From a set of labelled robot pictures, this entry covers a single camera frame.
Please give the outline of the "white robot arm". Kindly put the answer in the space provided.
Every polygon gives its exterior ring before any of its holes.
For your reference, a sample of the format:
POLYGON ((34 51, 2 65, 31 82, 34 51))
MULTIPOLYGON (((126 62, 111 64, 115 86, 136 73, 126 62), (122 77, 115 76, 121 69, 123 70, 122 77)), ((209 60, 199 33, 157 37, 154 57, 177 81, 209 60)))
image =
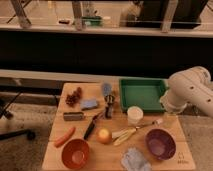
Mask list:
POLYGON ((168 113, 179 114, 188 103, 213 118, 213 90, 209 88, 210 72, 201 66, 172 74, 167 80, 168 89, 160 103, 168 113))

